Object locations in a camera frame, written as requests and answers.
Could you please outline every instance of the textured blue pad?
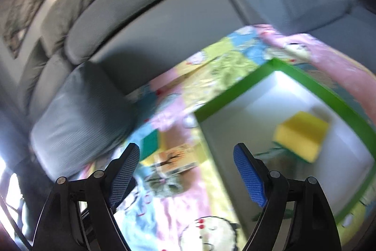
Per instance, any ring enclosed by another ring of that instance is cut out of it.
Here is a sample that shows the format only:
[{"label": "textured blue pad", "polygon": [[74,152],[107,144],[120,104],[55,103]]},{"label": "textured blue pad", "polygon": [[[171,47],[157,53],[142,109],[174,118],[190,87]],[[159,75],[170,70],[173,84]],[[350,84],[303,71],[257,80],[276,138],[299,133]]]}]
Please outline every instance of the textured blue pad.
[{"label": "textured blue pad", "polygon": [[264,185],[240,146],[234,147],[234,162],[246,185],[249,196],[261,208],[266,204]]},{"label": "textured blue pad", "polygon": [[113,206],[123,198],[124,192],[127,189],[129,181],[133,176],[133,172],[140,160],[140,149],[135,146],[132,147],[131,150],[132,152],[125,160],[115,179],[112,181],[109,198],[110,206]]}]

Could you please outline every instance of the metal bolt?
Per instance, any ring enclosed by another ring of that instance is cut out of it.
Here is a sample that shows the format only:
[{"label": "metal bolt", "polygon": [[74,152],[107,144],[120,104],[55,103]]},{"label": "metal bolt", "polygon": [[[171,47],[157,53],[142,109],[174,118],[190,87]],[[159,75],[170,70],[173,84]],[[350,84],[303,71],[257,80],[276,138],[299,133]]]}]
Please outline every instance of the metal bolt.
[{"label": "metal bolt", "polygon": [[94,178],[101,178],[104,174],[105,173],[103,172],[103,170],[97,170],[96,172],[94,172]]},{"label": "metal bolt", "polygon": [[317,183],[317,179],[314,178],[314,177],[309,177],[308,178],[308,182],[311,183],[311,184],[316,184]]},{"label": "metal bolt", "polygon": [[60,177],[59,179],[56,180],[58,184],[63,184],[66,181],[64,177]]},{"label": "metal bolt", "polygon": [[272,170],[270,172],[270,176],[273,177],[273,178],[279,178],[281,176],[281,174],[277,170]]}]

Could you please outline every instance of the silver screw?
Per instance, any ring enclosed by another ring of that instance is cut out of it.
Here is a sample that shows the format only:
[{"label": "silver screw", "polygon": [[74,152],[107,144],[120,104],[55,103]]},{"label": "silver screw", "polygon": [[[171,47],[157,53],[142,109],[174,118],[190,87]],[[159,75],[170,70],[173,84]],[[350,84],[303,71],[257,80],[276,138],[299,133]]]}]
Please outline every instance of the silver screw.
[{"label": "silver screw", "polygon": [[277,170],[272,170],[270,172],[270,176],[273,177],[273,178],[279,178],[281,176],[281,174]]},{"label": "silver screw", "polygon": [[56,180],[56,182],[57,182],[58,184],[63,184],[65,181],[66,181],[66,180],[65,180],[64,177],[60,177],[59,179]]},{"label": "silver screw", "polygon": [[309,177],[308,178],[308,182],[311,183],[311,184],[316,184],[317,183],[317,179],[314,178],[314,177]]},{"label": "silver screw", "polygon": [[104,174],[105,173],[103,172],[103,170],[97,170],[96,172],[94,172],[94,178],[101,178]]}]

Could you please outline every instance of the colorful blanket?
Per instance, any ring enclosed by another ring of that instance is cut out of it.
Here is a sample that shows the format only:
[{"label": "colorful blanket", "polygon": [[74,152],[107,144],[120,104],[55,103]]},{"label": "colorful blanket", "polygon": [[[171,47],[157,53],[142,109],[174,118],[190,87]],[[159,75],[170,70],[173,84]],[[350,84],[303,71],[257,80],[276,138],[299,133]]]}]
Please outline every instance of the colorful blanket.
[{"label": "colorful blanket", "polygon": [[[270,25],[241,28],[135,90],[128,98],[138,123],[110,156],[87,166],[80,177],[120,156],[129,143],[142,151],[142,140],[155,129],[166,149],[187,143],[199,165],[182,173],[185,192],[157,198],[148,189],[151,168],[138,166],[137,187],[118,208],[116,221],[133,251],[241,250],[245,237],[192,112],[271,58],[280,58],[331,88],[374,129],[376,77],[359,63],[308,34],[284,37]],[[338,224],[341,242],[358,231],[376,200],[376,181],[351,213]]]}]

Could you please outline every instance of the sponge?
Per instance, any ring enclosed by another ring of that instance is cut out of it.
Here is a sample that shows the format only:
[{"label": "sponge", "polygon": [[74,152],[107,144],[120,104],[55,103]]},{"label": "sponge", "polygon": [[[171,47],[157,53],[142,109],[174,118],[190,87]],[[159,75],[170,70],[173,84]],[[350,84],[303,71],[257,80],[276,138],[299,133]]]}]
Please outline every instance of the sponge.
[{"label": "sponge", "polygon": [[329,124],[310,113],[300,111],[278,125],[273,141],[313,163],[321,151]]}]

